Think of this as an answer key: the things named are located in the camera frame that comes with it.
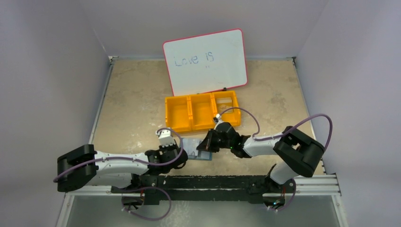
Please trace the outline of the pink framed whiteboard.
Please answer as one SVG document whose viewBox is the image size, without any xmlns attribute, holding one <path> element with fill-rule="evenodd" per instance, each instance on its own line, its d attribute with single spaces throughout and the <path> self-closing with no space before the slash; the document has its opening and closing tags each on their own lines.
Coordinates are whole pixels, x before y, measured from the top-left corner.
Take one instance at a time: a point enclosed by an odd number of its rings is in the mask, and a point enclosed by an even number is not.
<svg viewBox="0 0 401 227">
<path fill-rule="evenodd" d="M 166 41 L 163 53 L 174 96 L 248 83 L 244 36 L 239 28 Z"/>
</svg>

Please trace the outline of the yellow right bin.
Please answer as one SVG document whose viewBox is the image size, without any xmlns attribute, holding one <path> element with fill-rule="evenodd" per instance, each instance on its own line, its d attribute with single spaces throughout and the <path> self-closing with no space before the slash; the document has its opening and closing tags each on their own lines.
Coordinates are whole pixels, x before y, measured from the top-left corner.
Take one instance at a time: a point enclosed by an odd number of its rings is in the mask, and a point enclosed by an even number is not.
<svg viewBox="0 0 401 227">
<path fill-rule="evenodd" d="M 241 124 L 241 112 L 239 109 L 230 109 L 231 107 L 238 107 L 238 100 L 235 91 L 218 91 L 212 92 L 213 115 L 220 114 L 222 120 L 229 122 L 232 126 L 239 126 Z"/>
</svg>

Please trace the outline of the cards in right bin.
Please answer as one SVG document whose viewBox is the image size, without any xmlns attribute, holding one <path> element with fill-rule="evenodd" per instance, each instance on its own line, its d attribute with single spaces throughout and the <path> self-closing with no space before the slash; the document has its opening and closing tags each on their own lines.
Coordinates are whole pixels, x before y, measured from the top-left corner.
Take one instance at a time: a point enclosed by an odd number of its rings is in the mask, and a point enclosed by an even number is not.
<svg viewBox="0 0 401 227">
<path fill-rule="evenodd" d="M 217 111 L 219 114 L 234 106 L 233 100 L 230 97 L 223 97 L 216 99 Z"/>
</svg>

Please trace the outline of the yellow left bin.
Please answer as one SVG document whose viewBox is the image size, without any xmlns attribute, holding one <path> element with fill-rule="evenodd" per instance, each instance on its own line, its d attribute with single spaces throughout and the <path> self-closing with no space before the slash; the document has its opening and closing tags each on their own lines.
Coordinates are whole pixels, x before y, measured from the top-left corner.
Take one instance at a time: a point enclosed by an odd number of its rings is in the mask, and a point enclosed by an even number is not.
<svg viewBox="0 0 401 227">
<path fill-rule="evenodd" d="M 176 132 L 190 132 L 190 111 L 188 96 L 171 96 L 165 98 L 165 122 L 166 127 Z"/>
</svg>

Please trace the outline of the yellow middle bin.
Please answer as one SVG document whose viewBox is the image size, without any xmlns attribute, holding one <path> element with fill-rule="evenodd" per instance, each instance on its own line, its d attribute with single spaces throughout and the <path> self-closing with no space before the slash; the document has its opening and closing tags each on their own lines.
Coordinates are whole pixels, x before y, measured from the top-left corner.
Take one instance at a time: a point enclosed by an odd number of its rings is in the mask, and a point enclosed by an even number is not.
<svg viewBox="0 0 401 227">
<path fill-rule="evenodd" d="M 192 109 L 192 130 L 201 131 L 212 128 L 215 123 L 211 94 L 190 95 L 189 98 Z"/>
</svg>

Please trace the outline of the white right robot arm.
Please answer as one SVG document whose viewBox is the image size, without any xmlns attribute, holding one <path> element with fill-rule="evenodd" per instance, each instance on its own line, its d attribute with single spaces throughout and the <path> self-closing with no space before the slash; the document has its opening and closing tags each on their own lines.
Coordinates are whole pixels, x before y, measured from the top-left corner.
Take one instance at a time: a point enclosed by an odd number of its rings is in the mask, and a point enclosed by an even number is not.
<svg viewBox="0 0 401 227">
<path fill-rule="evenodd" d="M 270 170 L 268 178 L 279 185 L 299 175 L 312 177 L 325 152 L 321 143 L 290 126 L 282 134 L 254 138 L 239 134 L 228 122 L 210 129 L 196 149 L 215 153 L 222 148 L 238 158 L 278 155 L 282 162 Z"/>
</svg>

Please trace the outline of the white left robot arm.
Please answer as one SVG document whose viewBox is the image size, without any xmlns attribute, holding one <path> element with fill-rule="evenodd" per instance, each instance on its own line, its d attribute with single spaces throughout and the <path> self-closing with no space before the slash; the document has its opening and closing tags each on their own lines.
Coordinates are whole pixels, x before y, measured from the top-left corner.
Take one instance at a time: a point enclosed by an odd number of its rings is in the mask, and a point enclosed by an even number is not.
<svg viewBox="0 0 401 227">
<path fill-rule="evenodd" d="M 58 157 L 54 183 L 59 192 L 84 186 L 125 188 L 136 175 L 167 174 L 185 166 L 187 160 L 186 151 L 176 143 L 131 155 L 96 151 L 94 145 L 86 144 Z"/>
</svg>

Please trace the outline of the blue leather card holder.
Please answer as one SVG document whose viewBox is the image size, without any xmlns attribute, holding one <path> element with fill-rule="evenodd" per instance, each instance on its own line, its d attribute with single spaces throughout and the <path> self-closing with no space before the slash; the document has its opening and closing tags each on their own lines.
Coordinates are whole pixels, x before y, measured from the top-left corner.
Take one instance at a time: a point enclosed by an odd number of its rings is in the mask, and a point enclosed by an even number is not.
<svg viewBox="0 0 401 227">
<path fill-rule="evenodd" d="M 211 152 L 200 151 L 197 149 L 201 141 L 202 140 L 198 138 L 183 138 L 183 149 L 187 153 L 188 159 L 190 160 L 211 161 Z"/>
</svg>

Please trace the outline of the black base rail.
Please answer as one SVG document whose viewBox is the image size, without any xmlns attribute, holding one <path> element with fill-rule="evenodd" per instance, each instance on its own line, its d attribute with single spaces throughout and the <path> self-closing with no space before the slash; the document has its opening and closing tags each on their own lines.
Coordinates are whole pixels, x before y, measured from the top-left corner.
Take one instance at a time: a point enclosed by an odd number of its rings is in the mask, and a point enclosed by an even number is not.
<svg viewBox="0 0 401 227">
<path fill-rule="evenodd" d="M 293 197 L 293 179 L 283 185 L 264 175 L 240 176 L 134 176 L 125 187 L 111 187 L 112 194 L 140 195 L 146 205 L 158 205 L 162 200 L 173 201 L 245 201 L 281 207 L 286 196 Z"/>
</svg>

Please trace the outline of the yellow bin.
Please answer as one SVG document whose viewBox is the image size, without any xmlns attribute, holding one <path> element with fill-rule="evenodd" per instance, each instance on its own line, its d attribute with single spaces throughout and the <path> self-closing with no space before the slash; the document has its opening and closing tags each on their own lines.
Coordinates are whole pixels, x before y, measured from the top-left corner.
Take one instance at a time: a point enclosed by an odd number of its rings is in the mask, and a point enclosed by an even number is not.
<svg viewBox="0 0 401 227">
<path fill-rule="evenodd" d="M 212 92 L 213 115 L 220 114 L 222 120 L 229 122 L 232 126 L 239 126 L 241 124 L 241 112 L 239 109 L 230 109 L 231 107 L 238 107 L 238 100 L 235 91 L 218 91 Z"/>
<path fill-rule="evenodd" d="M 176 132 L 190 132 L 190 111 L 188 96 L 171 96 L 165 98 L 165 122 L 166 127 Z"/>
<path fill-rule="evenodd" d="M 215 123 L 211 94 L 190 95 L 189 98 L 192 109 L 192 130 L 201 131 L 212 128 Z"/>
</svg>

